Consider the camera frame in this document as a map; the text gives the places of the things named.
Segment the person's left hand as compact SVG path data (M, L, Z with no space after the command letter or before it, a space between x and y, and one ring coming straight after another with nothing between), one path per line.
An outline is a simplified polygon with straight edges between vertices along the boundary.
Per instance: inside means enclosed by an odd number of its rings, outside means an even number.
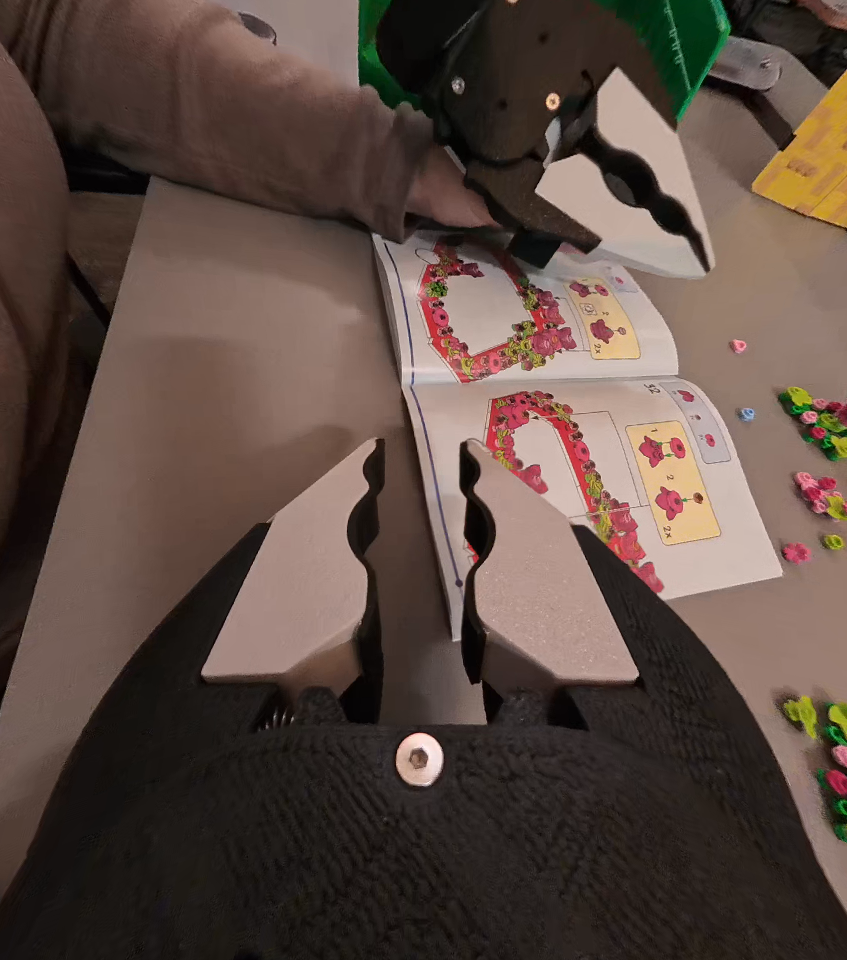
M417 166L406 199L407 215L456 229L498 229L500 224L444 147L430 145Z

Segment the small pink lego flower cluster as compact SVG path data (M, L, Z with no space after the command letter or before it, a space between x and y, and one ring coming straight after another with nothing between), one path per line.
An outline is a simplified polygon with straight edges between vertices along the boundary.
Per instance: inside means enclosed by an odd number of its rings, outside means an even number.
M817 478L806 471L799 471L793 474L792 479L802 502L816 516L847 522L847 497L839 491L835 478Z

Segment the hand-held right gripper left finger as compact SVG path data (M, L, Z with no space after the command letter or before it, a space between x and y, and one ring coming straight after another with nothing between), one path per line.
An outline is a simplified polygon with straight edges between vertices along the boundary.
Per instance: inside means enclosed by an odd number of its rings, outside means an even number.
M382 622L367 551L384 474L384 440L370 438L266 522L204 681L274 684L287 704L328 689L350 721L379 721Z

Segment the lime lego leaf piece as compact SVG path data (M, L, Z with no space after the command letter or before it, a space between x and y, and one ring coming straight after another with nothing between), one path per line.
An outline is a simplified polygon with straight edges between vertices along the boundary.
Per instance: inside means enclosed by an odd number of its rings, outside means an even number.
M780 708L787 720L799 726L809 738L819 739L820 720L813 698L809 695L789 698L782 701Z

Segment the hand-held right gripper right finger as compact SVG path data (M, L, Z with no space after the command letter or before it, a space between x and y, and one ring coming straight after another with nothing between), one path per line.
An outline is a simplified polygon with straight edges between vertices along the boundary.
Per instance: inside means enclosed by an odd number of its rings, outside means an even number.
M571 690L626 690L639 670L577 536L581 530L474 438L461 443L465 575L461 650L492 723L529 697L542 716Z

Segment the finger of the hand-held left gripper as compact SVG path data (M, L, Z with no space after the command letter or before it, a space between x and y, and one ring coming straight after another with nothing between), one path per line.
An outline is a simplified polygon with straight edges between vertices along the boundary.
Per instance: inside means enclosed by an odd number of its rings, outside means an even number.
M715 255L683 144L668 114L616 66L596 95L595 161L614 213L604 245L649 272L709 272Z
M699 280L711 240L679 140L639 151L606 138L551 161L536 193L596 234L610 258L664 277Z

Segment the lego flower cluster with tall bloom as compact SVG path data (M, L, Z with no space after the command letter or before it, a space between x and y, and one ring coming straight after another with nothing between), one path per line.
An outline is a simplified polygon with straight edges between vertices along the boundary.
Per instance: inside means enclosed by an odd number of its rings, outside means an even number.
M777 396L777 401L799 426L805 443L831 462L847 461L847 399L828 400L801 387L789 387Z

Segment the lego instruction booklet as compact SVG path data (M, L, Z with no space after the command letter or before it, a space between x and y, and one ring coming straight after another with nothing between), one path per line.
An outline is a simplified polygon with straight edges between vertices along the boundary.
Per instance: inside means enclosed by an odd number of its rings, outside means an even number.
M462 233L371 240L454 641L478 560L468 439L663 599L782 574L724 421L621 265L534 270Z

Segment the grey chair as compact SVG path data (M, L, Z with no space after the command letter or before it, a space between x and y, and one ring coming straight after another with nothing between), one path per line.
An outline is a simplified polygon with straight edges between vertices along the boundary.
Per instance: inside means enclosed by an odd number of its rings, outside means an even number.
M778 149L847 71L847 1L727 1L705 85L742 102Z

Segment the person's left forearm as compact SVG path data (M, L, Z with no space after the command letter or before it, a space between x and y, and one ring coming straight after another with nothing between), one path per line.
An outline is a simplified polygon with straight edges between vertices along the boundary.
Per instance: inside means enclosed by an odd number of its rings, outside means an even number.
M430 121L213 2L0 2L0 42L64 142L265 208L407 234Z

